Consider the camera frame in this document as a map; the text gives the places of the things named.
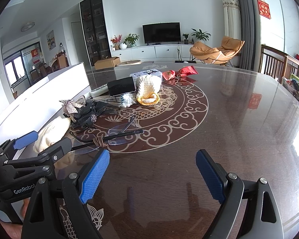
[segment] tv screen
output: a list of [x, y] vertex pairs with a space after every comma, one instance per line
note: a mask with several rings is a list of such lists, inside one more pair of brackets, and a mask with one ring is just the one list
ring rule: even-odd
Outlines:
[[156, 23], [143, 25], [145, 43], [180, 42], [179, 23]]

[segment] metal screw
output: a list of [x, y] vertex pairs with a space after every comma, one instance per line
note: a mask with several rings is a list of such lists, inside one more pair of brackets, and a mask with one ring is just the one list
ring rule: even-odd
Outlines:
[[45, 178], [44, 178], [44, 177], [40, 178], [40, 179], [39, 179], [39, 183], [40, 183], [40, 184], [45, 183]]
[[260, 182], [263, 184], [267, 184], [268, 181], [266, 180], [266, 178], [262, 177], [262, 178], [260, 178]]
[[70, 178], [71, 180], [74, 180], [76, 177], [77, 177], [77, 173], [76, 173], [76, 172], [71, 172], [71, 173], [69, 174], [69, 178]]
[[233, 173], [233, 172], [230, 172], [228, 174], [228, 177], [231, 178], [231, 179], [233, 179], [233, 180], [237, 179], [237, 175], [235, 173]]

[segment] vase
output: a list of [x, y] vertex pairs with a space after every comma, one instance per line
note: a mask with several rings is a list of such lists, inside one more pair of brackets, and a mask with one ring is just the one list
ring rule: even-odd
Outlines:
[[128, 46], [125, 43], [120, 44], [120, 49], [126, 49]]

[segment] black phone screen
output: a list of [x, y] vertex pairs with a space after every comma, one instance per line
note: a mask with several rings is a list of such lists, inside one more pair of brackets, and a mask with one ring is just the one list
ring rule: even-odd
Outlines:
[[136, 91], [132, 76], [108, 82], [107, 88], [111, 97]]

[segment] red candy wrapper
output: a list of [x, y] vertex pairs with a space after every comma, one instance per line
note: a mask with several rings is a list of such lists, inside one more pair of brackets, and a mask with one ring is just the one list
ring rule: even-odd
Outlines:
[[179, 71], [166, 71], [163, 72], [163, 77], [166, 81], [171, 80], [175, 77], [184, 77], [192, 74], [198, 74], [196, 69], [193, 66], [188, 66], [180, 69]]

